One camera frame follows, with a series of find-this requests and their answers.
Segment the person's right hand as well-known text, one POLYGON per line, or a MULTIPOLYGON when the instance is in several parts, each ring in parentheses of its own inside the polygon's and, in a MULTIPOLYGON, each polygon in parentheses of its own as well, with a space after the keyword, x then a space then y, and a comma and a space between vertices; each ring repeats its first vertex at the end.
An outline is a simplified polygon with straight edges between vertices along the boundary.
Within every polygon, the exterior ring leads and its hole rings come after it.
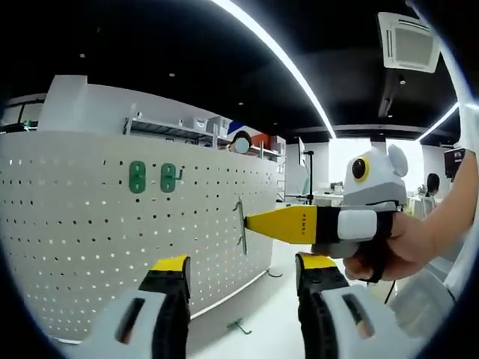
POLYGON ((391 236, 386 240, 385 268, 381 280, 399 280, 420 271, 435 255, 437 245, 426 221, 397 212, 393 217, 391 236))

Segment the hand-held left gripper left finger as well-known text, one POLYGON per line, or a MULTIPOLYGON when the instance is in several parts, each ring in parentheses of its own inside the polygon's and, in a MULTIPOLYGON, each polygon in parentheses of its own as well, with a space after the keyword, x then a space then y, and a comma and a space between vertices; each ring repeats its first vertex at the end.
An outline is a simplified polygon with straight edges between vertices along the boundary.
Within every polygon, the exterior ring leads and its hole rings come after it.
POLYGON ((77 358, 185 358, 190 273, 187 255, 160 259, 92 322, 77 358))

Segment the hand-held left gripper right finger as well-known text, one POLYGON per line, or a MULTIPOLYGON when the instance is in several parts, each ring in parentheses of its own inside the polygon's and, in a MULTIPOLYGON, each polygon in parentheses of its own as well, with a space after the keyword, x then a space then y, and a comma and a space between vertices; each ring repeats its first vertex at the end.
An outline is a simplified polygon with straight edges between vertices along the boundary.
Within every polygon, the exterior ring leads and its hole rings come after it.
POLYGON ((325 256, 296 254, 296 290, 306 358, 404 358, 392 310, 351 286, 325 256))

